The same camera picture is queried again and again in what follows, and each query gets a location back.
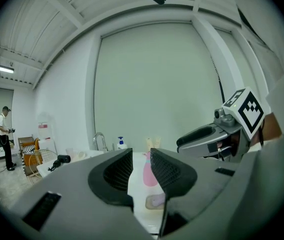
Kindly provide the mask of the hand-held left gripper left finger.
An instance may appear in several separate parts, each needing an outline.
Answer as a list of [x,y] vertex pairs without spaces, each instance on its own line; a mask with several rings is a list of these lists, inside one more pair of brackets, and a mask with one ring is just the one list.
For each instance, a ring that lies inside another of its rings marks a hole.
[[129,179],[134,170],[133,149],[119,149],[106,155],[106,160],[90,171],[88,185],[104,203],[133,210],[134,201],[128,195]]

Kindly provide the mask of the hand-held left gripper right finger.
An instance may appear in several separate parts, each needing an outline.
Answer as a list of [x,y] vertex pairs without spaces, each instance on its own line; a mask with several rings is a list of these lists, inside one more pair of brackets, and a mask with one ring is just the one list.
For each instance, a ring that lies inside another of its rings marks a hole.
[[160,236],[169,235],[188,223],[177,198],[185,196],[198,179],[193,167],[172,155],[175,153],[166,149],[152,148],[150,151],[151,171],[164,192]]

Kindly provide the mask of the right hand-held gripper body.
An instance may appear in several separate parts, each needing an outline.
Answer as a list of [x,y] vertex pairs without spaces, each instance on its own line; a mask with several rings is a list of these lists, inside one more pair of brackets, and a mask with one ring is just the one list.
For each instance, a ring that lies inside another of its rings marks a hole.
[[[197,158],[214,158],[237,163],[249,151],[254,135],[262,132],[265,116],[263,107],[253,90],[250,87],[239,89],[220,108],[214,110],[212,123],[201,126],[212,126],[215,128],[215,133],[177,146],[177,152]],[[219,152],[217,143],[237,132],[240,132],[240,140],[236,155]]]

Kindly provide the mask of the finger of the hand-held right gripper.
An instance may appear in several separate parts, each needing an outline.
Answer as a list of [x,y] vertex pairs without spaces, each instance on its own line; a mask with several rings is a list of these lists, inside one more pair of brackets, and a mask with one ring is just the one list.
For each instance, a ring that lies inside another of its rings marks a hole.
[[188,134],[180,137],[177,141],[176,141],[176,145],[178,147],[181,147],[185,144],[188,144],[188,143],[192,143],[194,141],[198,141],[198,140],[201,140],[203,138],[206,138],[212,134],[214,134],[216,131],[216,129],[212,126],[203,126],[203,127],[200,127],[200,128],[197,128],[195,129],[194,131],[192,132],[189,132]]

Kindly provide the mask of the person's right hand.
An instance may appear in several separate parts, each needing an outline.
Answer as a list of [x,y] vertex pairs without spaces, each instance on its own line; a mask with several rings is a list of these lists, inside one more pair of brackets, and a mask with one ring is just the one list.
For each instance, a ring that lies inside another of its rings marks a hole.
[[234,157],[238,151],[240,136],[240,132],[236,132],[232,135],[229,135],[227,138],[219,141],[217,143],[218,151],[223,155],[228,153]]

